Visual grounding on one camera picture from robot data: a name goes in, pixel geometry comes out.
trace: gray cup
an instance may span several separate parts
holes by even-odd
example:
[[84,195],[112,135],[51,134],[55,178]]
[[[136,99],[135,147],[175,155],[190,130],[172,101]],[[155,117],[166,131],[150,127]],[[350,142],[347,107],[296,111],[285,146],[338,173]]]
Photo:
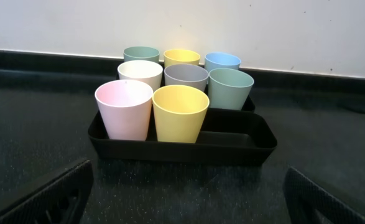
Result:
[[165,85],[187,85],[205,91],[208,72],[190,64],[170,65],[164,69]]
[[124,61],[148,60],[158,63],[160,52],[152,47],[129,47],[124,49]]
[[210,108],[241,110],[253,84],[254,79],[239,70],[212,70],[208,84]]

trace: wall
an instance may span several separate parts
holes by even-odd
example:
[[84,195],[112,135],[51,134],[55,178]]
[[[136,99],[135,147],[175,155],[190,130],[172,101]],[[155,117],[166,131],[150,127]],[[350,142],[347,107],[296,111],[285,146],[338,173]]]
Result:
[[0,0],[0,49],[122,57],[133,45],[365,77],[365,0]]

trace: speckled black surface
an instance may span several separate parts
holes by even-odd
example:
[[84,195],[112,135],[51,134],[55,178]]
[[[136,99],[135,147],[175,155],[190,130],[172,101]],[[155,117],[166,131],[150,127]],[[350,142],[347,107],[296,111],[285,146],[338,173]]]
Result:
[[261,168],[101,161],[87,129],[94,89],[111,79],[0,73],[0,195],[87,157],[95,182],[81,223],[290,223],[289,165],[365,203],[364,95],[254,87],[279,142]]

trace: green cup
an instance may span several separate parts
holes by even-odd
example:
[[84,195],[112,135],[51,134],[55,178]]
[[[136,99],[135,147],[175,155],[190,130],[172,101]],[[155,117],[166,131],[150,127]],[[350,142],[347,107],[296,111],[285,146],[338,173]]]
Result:
[[158,63],[160,52],[152,47],[129,47],[124,50],[124,62],[131,60],[148,60]]
[[216,68],[210,72],[208,98],[210,108],[241,110],[249,96],[254,79],[231,68]]

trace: cup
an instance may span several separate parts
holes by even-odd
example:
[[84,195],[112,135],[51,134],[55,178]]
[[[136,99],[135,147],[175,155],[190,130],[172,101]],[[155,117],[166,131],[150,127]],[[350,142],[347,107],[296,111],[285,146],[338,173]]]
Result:
[[136,80],[116,80],[95,91],[99,111],[110,139],[145,141],[153,89]]
[[205,57],[205,69],[210,72],[216,68],[232,68],[239,69],[241,60],[237,56],[215,52],[207,54]]
[[186,85],[205,91],[208,72],[202,67],[176,64],[164,69],[165,85]]
[[124,49],[124,61],[148,60],[158,63],[160,52],[152,47],[129,47]]
[[170,65],[188,63],[192,65],[199,65],[200,54],[185,49],[172,49],[164,52],[164,67]]
[[210,108],[241,110],[253,84],[254,79],[239,70],[212,70],[208,84]]
[[138,80],[156,91],[162,81],[163,67],[155,62],[132,60],[120,64],[118,73],[121,80]]
[[202,91],[169,85],[153,94],[157,140],[195,143],[210,103]]

